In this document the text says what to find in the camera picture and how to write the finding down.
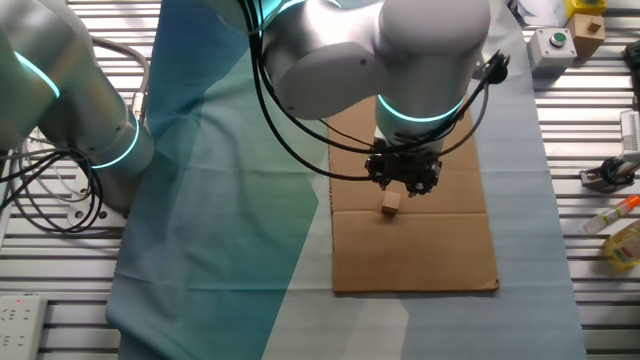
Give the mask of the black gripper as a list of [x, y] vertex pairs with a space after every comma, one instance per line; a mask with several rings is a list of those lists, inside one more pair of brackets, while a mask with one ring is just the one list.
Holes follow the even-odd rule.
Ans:
[[402, 182], [412, 198], [430, 193], [438, 184], [442, 162], [407, 154], [373, 154], [366, 160], [365, 168], [382, 191], [392, 181]]

